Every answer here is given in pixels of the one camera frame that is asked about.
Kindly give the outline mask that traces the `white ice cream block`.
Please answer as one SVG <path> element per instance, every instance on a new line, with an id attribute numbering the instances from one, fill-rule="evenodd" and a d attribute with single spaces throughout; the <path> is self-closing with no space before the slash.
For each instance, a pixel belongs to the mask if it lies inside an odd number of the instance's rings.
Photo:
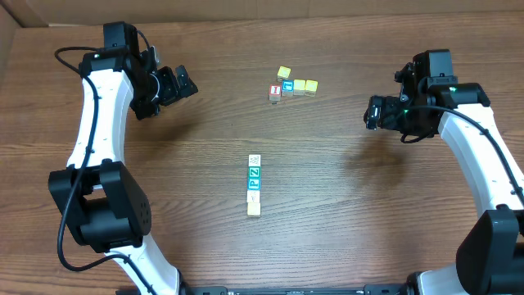
<path id="1" fill-rule="evenodd" d="M 260 203 L 260 190 L 248 190 L 246 193 L 248 203 Z"/>

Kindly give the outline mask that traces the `yellow K letter block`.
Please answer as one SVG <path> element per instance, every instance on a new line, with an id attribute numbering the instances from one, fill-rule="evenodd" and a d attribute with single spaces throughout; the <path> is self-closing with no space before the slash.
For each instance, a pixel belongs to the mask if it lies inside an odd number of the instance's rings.
<path id="1" fill-rule="evenodd" d="M 261 204 L 259 202 L 248 202 L 246 207 L 246 213 L 249 217 L 260 217 Z"/>

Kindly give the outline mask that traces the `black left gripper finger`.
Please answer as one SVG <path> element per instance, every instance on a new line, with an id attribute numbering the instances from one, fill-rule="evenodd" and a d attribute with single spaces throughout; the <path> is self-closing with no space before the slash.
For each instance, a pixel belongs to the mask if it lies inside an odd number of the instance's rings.
<path id="1" fill-rule="evenodd" d="M 191 81 L 185 66 L 180 65 L 175 68 L 178 82 L 178 95 L 182 98 L 182 87 Z"/>
<path id="2" fill-rule="evenodd" d="M 198 87 L 192 81 L 182 87 L 182 98 L 189 98 L 198 92 Z"/>

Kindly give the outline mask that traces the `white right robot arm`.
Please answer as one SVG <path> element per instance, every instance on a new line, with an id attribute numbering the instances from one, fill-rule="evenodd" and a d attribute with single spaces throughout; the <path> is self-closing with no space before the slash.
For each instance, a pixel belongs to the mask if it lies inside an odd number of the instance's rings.
<path id="1" fill-rule="evenodd" d="M 490 100 L 479 84 L 414 87 L 399 97 L 372 96 L 368 129 L 390 129 L 412 143 L 439 135 L 472 191 L 478 220 L 455 262 L 416 274 L 415 294 L 523 292 L 523 173 L 502 139 Z"/>

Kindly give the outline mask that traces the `white W letter block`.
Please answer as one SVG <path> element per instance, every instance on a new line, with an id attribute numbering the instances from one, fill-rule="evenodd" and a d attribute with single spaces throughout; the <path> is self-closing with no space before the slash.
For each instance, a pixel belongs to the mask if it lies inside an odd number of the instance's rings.
<path id="1" fill-rule="evenodd" d="M 248 156 L 248 166 L 249 167 L 252 167 L 252 166 L 260 167 L 261 166 L 261 155 L 259 154 L 249 155 Z"/>

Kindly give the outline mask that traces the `blue P letter block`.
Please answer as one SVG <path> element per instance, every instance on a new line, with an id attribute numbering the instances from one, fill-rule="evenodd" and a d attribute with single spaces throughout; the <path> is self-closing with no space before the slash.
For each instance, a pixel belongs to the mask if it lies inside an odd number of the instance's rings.
<path id="1" fill-rule="evenodd" d="M 247 181 L 248 190 L 260 191 L 260 188 L 261 188 L 260 178 L 249 178 L 248 179 Z"/>

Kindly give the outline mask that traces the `green Z letter block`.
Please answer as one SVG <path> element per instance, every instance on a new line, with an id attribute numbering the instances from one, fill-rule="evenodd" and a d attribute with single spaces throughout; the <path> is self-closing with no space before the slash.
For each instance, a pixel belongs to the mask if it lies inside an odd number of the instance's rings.
<path id="1" fill-rule="evenodd" d="M 248 177 L 259 179 L 261 177 L 261 167 L 260 166 L 249 166 L 248 167 Z"/>

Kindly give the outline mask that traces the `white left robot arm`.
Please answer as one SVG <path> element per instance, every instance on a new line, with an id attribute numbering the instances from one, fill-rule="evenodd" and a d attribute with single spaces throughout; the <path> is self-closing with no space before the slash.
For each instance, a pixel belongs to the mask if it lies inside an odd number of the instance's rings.
<path id="1" fill-rule="evenodd" d="M 61 213 L 56 239 L 60 263 L 83 272 L 117 263 L 139 294 L 190 294 L 151 234 L 147 195 L 124 163 L 128 111 L 139 119 L 197 92 L 184 66 L 159 66 L 156 48 L 112 43 L 85 48 L 71 69 L 82 80 L 84 104 L 75 147 L 48 189 Z"/>

